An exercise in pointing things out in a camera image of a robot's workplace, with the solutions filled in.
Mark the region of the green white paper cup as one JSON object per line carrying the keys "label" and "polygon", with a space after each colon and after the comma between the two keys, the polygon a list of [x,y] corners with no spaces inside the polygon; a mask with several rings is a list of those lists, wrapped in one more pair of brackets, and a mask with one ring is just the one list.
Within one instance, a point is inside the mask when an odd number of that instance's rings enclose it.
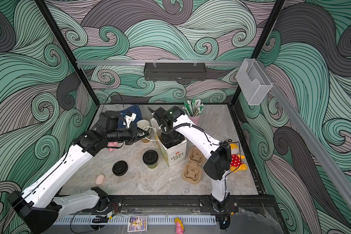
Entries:
{"label": "green white paper cup", "polygon": [[150,169],[155,169],[157,167],[158,163],[154,163],[154,164],[151,164],[151,165],[147,165],[148,168]]}

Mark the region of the white green paper takeout bag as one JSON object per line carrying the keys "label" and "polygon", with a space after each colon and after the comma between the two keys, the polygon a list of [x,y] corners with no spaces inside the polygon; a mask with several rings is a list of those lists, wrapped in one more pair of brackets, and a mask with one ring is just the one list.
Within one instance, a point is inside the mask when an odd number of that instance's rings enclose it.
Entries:
{"label": "white green paper takeout bag", "polygon": [[157,145],[160,155],[163,156],[167,166],[170,168],[185,160],[187,140],[184,139],[179,144],[167,148],[165,146],[165,140],[161,136],[162,130],[157,121],[152,118],[149,123],[150,125],[145,126],[144,130],[149,131],[150,136],[145,137],[143,140],[145,142],[154,142]]}

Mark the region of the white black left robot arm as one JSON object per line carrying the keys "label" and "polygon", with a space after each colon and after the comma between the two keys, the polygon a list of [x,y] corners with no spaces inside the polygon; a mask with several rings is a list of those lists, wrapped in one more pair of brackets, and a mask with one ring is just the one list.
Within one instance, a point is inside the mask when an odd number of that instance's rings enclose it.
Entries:
{"label": "white black left robot arm", "polygon": [[131,145],[149,135],[136,123],[127,122],[120,112],[103,112],[92,129],[78,136],[54,166],[22,192],[12,192],[7,200],[33,234],[43,233],[57,219],[78,211],[104,212],[109,198],[99,187],[66,197],[56,194],[80,167],[108,148],[110,142]]}

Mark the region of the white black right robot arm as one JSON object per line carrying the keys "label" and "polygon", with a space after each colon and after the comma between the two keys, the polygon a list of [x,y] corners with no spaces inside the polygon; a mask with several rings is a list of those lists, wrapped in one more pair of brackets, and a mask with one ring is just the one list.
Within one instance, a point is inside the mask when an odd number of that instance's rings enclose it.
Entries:
{"label": "white black right robot arm", "polygon": [[203,169],[212,181],[211,196],[219,203],[228,196],[226,176],[232,162],[230,142],[221,142],[195,125],[185,112],[177,106],[169,110],[148,108],[162,132],[169,135],[178,132],[196,146],[207,159]]}

